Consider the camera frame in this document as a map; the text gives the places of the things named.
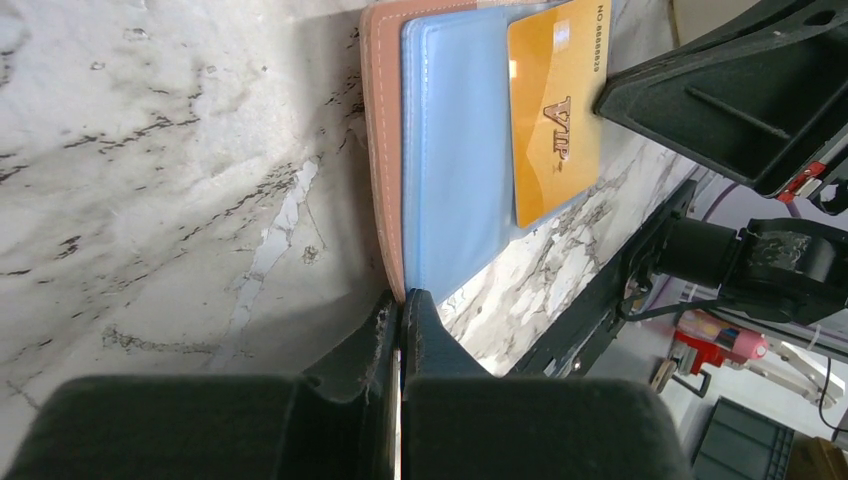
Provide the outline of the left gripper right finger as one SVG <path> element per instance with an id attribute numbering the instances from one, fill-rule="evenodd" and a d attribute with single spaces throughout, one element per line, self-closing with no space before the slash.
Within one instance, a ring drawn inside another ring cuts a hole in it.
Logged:
<path id="1" fill-rule="evenodd" d="M 615 379 L 490 374 L 414 289 L 402 317 L 405 479 L 689 479 L 668 408 Z"/>

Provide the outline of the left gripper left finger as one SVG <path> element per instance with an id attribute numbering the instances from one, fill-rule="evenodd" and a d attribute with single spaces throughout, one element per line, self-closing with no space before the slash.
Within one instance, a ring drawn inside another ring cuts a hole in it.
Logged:
<path id="1" fill-rule="evenodd" d="M 89 376 L 31 424 L 10 479 L 389 479 L 399 308 L 292 375 Z"/>

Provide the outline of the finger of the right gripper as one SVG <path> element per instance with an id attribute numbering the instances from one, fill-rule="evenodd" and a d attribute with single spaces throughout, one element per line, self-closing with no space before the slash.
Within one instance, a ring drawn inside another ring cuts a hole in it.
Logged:
<path id="1" fill-rule="evenodd" d="M 847 29 L 678 50 L 611 77 L 595 111 L 763 197 L 805 171 L 828 184 L 846 175 Z"/>
<path id="2" fill-rule="evenodd" d="M 728 60 L 808 43 L 847 55 L 845 1 L 760 1 L 669 58 Z"/>

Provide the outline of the brown leather card holder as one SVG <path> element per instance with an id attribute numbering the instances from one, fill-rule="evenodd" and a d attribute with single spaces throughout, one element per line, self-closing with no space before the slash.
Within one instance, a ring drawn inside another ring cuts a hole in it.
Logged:
<path id="1" fill-rule="evenodd" d="M 376 226 L 398 302 L 443 301 L 516 223 L 507 30 L 568 1 L 387 1 L 360 32 Z"/>

